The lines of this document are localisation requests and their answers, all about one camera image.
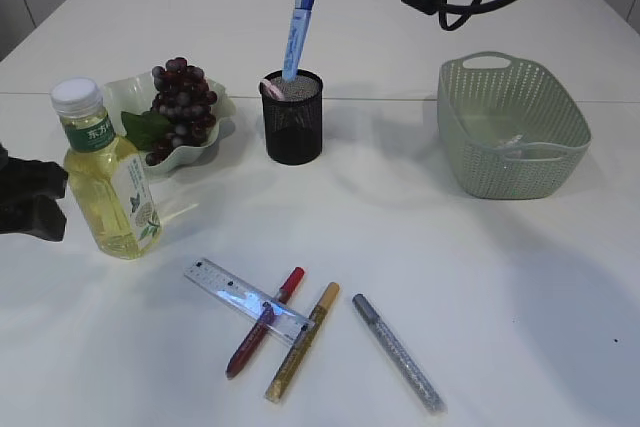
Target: clear ruler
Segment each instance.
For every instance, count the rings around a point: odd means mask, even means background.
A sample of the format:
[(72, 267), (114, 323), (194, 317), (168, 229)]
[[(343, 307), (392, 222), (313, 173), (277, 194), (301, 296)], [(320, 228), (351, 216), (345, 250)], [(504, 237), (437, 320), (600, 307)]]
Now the clear ruler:
[(293, 344), (305, 325), (306, 328), (314, 325), (312, 320), (276, 302), (271, 296), (208, 259), (197, 260), (184, 275), (225, 304), (254, 320), (263, 321), (287, 345)]

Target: dark red grapes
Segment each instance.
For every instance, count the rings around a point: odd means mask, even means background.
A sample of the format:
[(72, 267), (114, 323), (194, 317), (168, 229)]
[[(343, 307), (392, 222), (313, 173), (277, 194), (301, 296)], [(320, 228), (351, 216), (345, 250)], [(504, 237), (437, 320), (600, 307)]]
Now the dark red grapes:
[(184, 57), (170, 59), (164, 67), (154, 67), (151, 74), (158, 94), (150, 110), (174, 124), (173, 131), (167, 132), (147, 154), (145, 161), (153, 166), (182, 145), (199, 147), (207, 141), (216, 125), (211, 107), (218, 96), (209, 89), (204, 70), (189, 65)]

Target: bowl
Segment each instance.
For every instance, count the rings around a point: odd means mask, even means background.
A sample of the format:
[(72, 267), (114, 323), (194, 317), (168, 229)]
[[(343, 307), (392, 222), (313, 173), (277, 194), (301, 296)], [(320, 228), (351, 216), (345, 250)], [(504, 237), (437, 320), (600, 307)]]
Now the bowl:
[[(211, 112), (216, 116), (217, 122), (211, 129), (207, 141), (200, 147), (181, 145), (157, 165), (151, 166), (143, 162), (146, 172), (154, 176), (165, 175), (180, 165), (188, 165), (195, 162), (207, 147), (210, 147), (218, 140), (220, 124), (235, 114), (236, 107), (227, 96), (224, 86), (209, 78), (206, 80), (209, 88), (218, 95), (218, 101), (211, 107)], [(151, 108), (151, 102), (157, 93), (158, 91), (153, 85), (151, 72), (105, 84), (102, 87), (104, 105), (109, 112), (115, 131), (119, 135), (127, 135), (127, 131), (120, 119), (120, 113), (122, 111), (131, 112), (132, 114), (147, 112)]]

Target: bottle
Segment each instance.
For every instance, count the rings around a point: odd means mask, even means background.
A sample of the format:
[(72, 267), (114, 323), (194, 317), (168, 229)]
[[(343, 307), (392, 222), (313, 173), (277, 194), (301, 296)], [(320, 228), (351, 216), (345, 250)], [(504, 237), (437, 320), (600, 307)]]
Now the bottle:
[(69, 186), (98, 247), (121, 259), (144, 255), (161, 227), (138, 150), (116, 135), (93, 80), (58, 84), (51, 102), (71, 145)]

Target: table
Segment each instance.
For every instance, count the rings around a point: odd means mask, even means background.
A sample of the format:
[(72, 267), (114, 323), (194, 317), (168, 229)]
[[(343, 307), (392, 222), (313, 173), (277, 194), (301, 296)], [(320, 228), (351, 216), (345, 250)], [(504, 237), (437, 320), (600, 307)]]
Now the table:
[[(581, 103), (594, 143), (567, 184), (490, 202), (452, 178), (433, 102), (327, 101), (323, 154), (291, 168), (266, 156), (259, 100), (235, 101), (204, 165), (152, 184), (165, 231), (143, 259), (99, 253), (71, 195), (63, 243), (0, 237), (0, 425), (640, 425), (638, 105)], [(46, 95), (0, 95), (0, 138), (27, 158), (67, 148)], [(276, 339), (224, 377), (251, 324), (182, 278), (198, 256), (267, 291), (304, 266), (305, 313), (341, 284), (282, 405), (262, 398)], [(374, 342), (358, 292), (446, 416)]]
[[(184, 55), (256, 97), (281, 68), (292, 4), (68, 0), (0, 63), (0, 93), (47, 93), (79, 74), (106, 83)], [(576, 100), (640, 102), (640, 40), (603, 0), (522, 0), (456, 33), (399, 0), (317, 0), (301, 66), (325, 98), (424, 100), (443, 62), (484, 50), (541, 62)]]

